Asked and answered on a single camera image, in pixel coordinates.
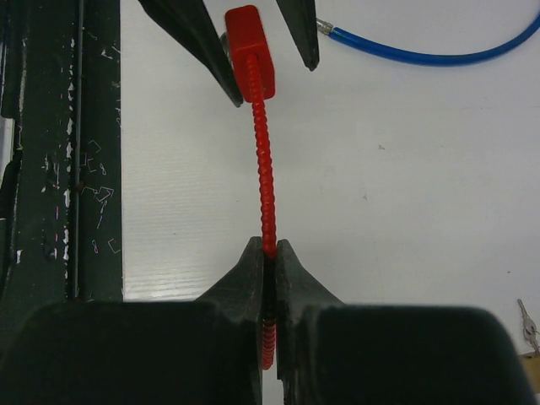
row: scratched black metal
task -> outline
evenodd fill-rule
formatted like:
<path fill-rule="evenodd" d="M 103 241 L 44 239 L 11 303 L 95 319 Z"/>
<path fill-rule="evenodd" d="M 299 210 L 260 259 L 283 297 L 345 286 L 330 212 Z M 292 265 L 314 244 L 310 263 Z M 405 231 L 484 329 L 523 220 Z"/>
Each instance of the scratched black metal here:
<path fill-rule="evenodd" d="M 120 4 L 84 10 L 78 285 L 84 300 L 122 300 Z"/>
<path fill-rule="evenodd" d="M 77 2 L 13 0 L 3 114 L 21 159 L 0 300 L 0 350 L 30 312 L 66 299 Z"/>

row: black metal frame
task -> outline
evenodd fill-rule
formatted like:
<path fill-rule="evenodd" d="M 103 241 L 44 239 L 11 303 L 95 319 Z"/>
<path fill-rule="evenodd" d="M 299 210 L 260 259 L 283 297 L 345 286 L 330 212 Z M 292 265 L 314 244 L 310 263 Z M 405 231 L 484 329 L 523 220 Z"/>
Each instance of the black metal frame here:
<path fill-rule="evenodd" d="M 4 5 L 0 352 L 45 304 L 122 300 L 119 0 Z"/>

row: white tabletop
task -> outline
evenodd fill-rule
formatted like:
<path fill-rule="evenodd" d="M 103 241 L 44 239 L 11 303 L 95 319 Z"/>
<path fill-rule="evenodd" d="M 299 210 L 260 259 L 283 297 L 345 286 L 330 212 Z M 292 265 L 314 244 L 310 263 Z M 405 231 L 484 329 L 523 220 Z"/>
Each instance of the white tabletop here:
<path fill-rule="evenodd" d="M 234 0 L 207 0 L 219 32 Z M 303 67 L 257 0 L 276 68 L 267 103 L 278 237 L 354 303 L 475 305 L 521 338 L 540 322 L 540 34 L 473 67 L 403 65 L 320 37 Z M 318 15 L 413 51 L 499 45 L 537 0 L 321 0 Z M 122 1 L 125 295 L 193 299 L 260 234 L 251 108 Z"/>

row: blue cable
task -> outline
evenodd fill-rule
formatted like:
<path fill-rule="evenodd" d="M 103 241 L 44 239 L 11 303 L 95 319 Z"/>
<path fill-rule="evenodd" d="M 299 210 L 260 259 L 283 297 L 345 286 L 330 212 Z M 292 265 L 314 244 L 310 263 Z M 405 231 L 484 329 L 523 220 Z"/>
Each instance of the blue cable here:
<path fill-rule="evenodd" d="M 451 67 L 472 65 L 474 63 L 486 62 L 496 57 L 500 57 L 505 53 L 516 49 L 523 42 L 531 38 L 534 33 L 540 28 L 540 13 L 534 21 L 516 38 L 509 40 L 503 45 L 476 53 L 467 55 L 430 55 L 427 53 L 418 53 L 397 49 L 392 46 L 382 45 L 372 40 L 366 40 L 361 36 L 357 36 L 338 27 L 317 20 L 317 29 L 325 35 L 328 35 L 333 40 L 347 46 L 352 46 L 363 52 L 391 59 L 393 61 L 411 63 L 413 65 L 433 66 L 433 67 Z"/>

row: metal connector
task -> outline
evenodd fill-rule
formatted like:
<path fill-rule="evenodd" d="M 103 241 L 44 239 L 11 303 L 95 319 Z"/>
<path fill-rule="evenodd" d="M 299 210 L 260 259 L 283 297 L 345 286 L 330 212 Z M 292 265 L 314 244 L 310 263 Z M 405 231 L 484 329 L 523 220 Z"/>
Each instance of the metal connector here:
<path fill-rule="evenodd" d="M 330 33 L 333 31 L 334 26 L 326 21 L 323 21 L 321 19 L 317 19 L 317 31 L 324 35 L 330 35 Z"/>

